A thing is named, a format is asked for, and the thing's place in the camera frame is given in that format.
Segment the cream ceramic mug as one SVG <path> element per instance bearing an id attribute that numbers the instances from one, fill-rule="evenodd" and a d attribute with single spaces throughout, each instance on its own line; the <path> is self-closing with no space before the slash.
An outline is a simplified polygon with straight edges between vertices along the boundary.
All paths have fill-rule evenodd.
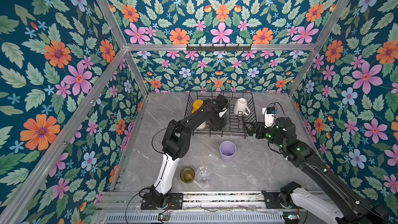
<path id="1" fill-rule="evenodd" d="M 248 108 L 247 100 L 245 98 L 239 98 L 235 102 L 234 114 L 237 116 L 249 116 L 251 110 Z"/>

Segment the yellow plastic cup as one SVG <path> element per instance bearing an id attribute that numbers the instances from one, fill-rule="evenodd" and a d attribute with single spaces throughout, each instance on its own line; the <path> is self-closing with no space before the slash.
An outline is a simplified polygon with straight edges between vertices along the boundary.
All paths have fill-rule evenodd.
<path id="1" fill-rule="evenodd" d="M 203 105 L 203 100 L 195 100 L 193 103 L 193 109 L 192 109 L 192 114 L 195 113 L 197 110 L 201 108 Z"/>

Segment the lilac plastic cup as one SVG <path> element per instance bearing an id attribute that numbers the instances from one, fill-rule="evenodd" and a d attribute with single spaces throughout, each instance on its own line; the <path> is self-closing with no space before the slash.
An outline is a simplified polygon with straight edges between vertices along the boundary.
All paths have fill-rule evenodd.
<path id="1" fill-rule="evenodd" d="M 219 147 L 220 157 L 223 162 L 230 162 L 234 158 L 237 148 L 231 141 L 224 141 Z"/>

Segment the clear glass cup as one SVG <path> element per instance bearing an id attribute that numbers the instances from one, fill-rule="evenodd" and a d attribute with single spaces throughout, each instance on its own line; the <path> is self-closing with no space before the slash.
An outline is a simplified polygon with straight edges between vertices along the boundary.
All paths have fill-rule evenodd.
<path id="1" fill-rule="evenodd" d="M 206 166 L 201 166 L 196 170 L 196 181 L 200 184 L 208 184 L 211 180 L 211 170 Z"/>

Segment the olive green glass cup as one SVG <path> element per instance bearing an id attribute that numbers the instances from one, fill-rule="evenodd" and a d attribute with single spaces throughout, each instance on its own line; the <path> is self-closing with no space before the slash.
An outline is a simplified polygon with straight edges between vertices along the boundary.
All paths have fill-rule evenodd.
<path id="1" fill-rule="evenodd" d="M 194 181 L 195 178 L 195 171 L 193 168 L 191 167 L 185 167 L 181 170 L 180 172 L 180 179 L 184 182 L 184 183 L 191 183 Z"/>

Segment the red and white mug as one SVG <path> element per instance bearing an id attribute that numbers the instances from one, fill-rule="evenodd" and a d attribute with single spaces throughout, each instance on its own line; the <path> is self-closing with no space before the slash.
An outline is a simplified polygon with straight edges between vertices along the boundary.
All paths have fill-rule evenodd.
<path id="1" fill-rule="evenodd" d="M 201 123 L 198 127 L 197 130 L 203 130 L 206 128 L 206 122 L 204 121 L 203 123 Z"/>

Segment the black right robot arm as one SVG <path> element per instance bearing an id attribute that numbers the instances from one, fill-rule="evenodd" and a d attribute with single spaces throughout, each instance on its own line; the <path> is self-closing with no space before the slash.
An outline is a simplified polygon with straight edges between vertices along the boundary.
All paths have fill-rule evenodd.
<path id="1" fill-rule="evenodd" d="M 388 211 L 372 205 L 349 188 L 320 159 L 306 143 L 297 139 L 295 125 L 290 118 L 277 118 L 271 126 L 264 122 L 244 122 L 249 136 L 266 139 L 278 146 L 285 160 L 308 175 L 331 199 L 331 203 L 305 190 L 292 181 L 281 187 L 279 202 L 282 207 L 300 207 L 327 224 L 387 224 Z"/>

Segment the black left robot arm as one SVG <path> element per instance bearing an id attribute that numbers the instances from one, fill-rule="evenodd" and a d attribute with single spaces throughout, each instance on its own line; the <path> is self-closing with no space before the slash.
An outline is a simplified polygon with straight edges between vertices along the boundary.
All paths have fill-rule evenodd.
<path id="1" fill-rule="evenodd" d="M 141 209 L 164 209 L 171 204 L 173 177 L 180 159 L 189 151 L 194 131 L 204 122 L 209 122 L 214 130 L 222 131 L 227 122 L 220 114 L 228 108 L 229 100 L 219 94 L 215 99 L 205 99 L 188 117 L 169 122 L 162 140 L 162 165 L 157 179 L 143 197 Z"/>

